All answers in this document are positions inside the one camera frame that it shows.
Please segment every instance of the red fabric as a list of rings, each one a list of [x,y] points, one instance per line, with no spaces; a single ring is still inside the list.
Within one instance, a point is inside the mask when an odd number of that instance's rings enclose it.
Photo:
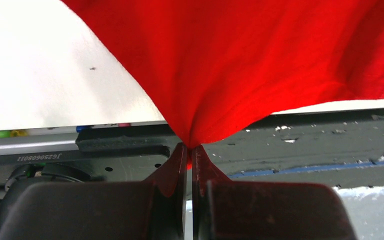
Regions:
[[[384,98],[384,0],[64,0],[189,147]]]

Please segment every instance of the red cloth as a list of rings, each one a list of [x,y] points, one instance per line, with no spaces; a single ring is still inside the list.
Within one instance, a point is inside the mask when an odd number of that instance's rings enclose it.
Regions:
[[[189,147],[384,98],[384,0],[64,0]]]

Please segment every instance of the white tabletop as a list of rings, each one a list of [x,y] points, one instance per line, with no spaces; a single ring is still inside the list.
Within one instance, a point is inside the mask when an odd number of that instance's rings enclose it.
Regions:
[[[384,108],[384,100],[282,113],[367,108]],[[62,2],[0,1],[0,130],[163,120],[140,85]]]

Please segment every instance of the blue line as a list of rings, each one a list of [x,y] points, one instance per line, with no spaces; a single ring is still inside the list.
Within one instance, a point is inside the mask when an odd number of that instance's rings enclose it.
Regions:
[[[343,170],[343,169],[370,168],[370,167],[376,167],[376,166],[384,166],[384,161],[294,167],[290,169],[280,170],[278,172],[273,172],[273,170],[243,171],[241,173],[228,175],[228,177],[231,179],[237,179],[237,178],[243,178],[243,177],[257,177],[257,176],[267,176],[267,175],[273,175],[273,174],[311,173],[311,172],[333,171],[333,170]]]

